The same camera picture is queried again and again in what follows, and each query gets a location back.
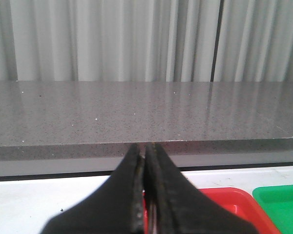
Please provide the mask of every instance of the speckled quartz countertop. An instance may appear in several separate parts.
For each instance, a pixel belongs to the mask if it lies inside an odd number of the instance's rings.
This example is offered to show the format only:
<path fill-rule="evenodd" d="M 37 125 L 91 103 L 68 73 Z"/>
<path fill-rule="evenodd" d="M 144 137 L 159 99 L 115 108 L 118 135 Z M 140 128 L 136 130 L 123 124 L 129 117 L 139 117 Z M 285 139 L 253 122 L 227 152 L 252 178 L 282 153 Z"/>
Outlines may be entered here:
<path fill-rule="evenodd" d="M 0 81 L 0 161 L 293 150 L 293 82 Z"/>

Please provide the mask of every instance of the red tray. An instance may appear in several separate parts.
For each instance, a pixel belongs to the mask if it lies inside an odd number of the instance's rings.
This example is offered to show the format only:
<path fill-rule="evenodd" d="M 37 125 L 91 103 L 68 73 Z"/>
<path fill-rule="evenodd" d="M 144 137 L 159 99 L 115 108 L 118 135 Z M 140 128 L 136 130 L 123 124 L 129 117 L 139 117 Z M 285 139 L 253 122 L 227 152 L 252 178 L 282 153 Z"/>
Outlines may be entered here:
<path fill-rule="evenodd" d="M 237 188 L 200 189 L 200 191 L 227 211 L 251 222 L 260 234 L 281 234 L 247 192 Z"/>

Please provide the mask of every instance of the green tray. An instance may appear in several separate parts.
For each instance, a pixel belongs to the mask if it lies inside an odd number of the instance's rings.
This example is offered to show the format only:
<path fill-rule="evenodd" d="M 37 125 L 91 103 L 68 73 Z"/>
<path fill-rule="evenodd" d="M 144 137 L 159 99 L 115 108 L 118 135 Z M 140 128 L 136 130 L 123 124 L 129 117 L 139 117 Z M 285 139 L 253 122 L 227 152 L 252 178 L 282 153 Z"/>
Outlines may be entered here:
<path fill-rule="evenodd" d="M 253 197 L 282 234 L 293 234 L 293 185 L 256 188 Z"/>

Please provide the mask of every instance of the white curtain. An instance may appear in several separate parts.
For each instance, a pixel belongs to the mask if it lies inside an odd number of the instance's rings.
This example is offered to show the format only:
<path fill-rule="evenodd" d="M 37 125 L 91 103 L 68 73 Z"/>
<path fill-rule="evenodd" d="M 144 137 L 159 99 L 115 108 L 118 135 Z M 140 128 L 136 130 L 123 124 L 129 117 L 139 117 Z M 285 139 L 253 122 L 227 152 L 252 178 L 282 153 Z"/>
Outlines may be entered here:
<path fill-rule="evenodd" d="M 17 79 L 293 80 L 293 0 L 0 0 Z"/>

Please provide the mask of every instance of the black tool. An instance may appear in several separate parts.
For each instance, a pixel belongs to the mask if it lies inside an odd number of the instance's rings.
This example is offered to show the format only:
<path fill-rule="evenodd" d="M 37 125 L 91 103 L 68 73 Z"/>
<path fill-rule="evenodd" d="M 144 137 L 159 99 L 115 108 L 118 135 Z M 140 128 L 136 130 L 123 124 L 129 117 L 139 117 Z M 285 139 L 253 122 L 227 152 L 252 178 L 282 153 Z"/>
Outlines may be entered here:
<path fill-rule="evenodd" d="M 110 178 L 70 210 L 51 219 L 42 234 L 142 234 L 143 189 L 148 234 L 258 234 L 249 222 L 196 189 L 160 144 L 133 144 Z"/>

